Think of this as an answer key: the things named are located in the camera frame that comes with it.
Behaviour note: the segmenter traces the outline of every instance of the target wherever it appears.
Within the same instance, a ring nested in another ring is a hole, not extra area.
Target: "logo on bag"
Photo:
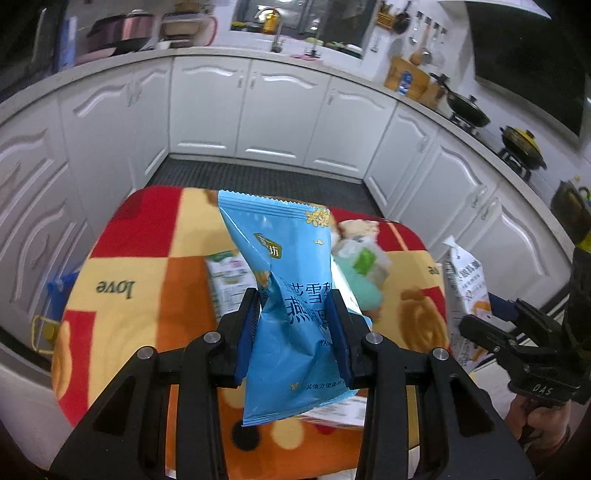
[[[259,240],[259,243],[269,250],[269,255],[271,258],[281,258],[281,245],[273,240],[265,238],[262,233],[255,233],[255,238]]]

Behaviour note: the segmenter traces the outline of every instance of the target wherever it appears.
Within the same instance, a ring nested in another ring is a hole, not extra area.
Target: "yellow bag handle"
[[[41,355],[53,355],[53,350],[44,350],[39,348],[38,343],[35,341],[35,338],[37,338],[39,332],[39,329],[37,328],[38,324],[40,325],[41,334],[45,340],[47,340],[47,342],[55,348],[57,334],[60,331],[60,322],[43,317],[41,315],[35,315],[31,321],[31,348],[33,351],[40,353]]]

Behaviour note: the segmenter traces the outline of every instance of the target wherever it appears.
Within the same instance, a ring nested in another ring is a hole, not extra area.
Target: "checkered tablecloth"
[[[215,315],[203,257],[235,248],[216,192],[149,187],[117,210],[89,254],[63,317],[52,366],[54,392],[75,425],[107,383],[144,345],[181,348]],[[369,217],[331,209],[337,222]],[[446,346],[443,286],[437,266],[408,228],[379,224],[378,244],[392,261],[374,328],[405,348]],[[167,466],[174,468],[176,390],[171,393]],[[240,428],[243,389],[221,389],[221,428],[235,479],[298,479],[353,468],[361,431],[297,418]],[[414,392],[409,443],[418,442]]]

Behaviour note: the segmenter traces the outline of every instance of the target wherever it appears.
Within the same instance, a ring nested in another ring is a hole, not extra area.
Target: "cabinet door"
[[[170,99],[170,151],[234,157],[248,59],[177,57]]]
[[[420,168],[438,126],[415,109],[399,104],[365,174],[365,184],[388,214]]]
[[[503,182],[457,243],[484,269],[488,291],[542,306],[570,277],[570,261],[535,210]]]
[[[60,90],[66,148],[93,230],[100,235],[134,190],[130,156],[137,139],[130,114],[132,70],[113,69]],[[144,119],[144,123],[153,118]]]
[[[461,235],[500,181],[484,158],[442,130],[388,217],[412,229],[439,258],[442,240]]]
[[[304,165],[363,178],[397,101],[333,77]]]
[[[236,156],[302,166],[330,77],[254,60]]]
[[[0,127],[0,325],[25,345],[46,283],[80,266],[95,241],[60,125],[50,95]]]
[[[131,173],[135,190],[146,186],[168,154],[171,62],[171,59],[159,59],[135,67],[131,105],[131,122],[135,125]]]

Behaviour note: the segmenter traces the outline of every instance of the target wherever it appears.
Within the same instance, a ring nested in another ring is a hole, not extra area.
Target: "window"
[[[235,20],[247,23],[248,31],[258,31],[269,12],[257,13],[265,8],[279,10],[282,35],[303,40],[315,37],[320,29],[319,39],[325,44],[364,47],[376,0],[239,0]]]

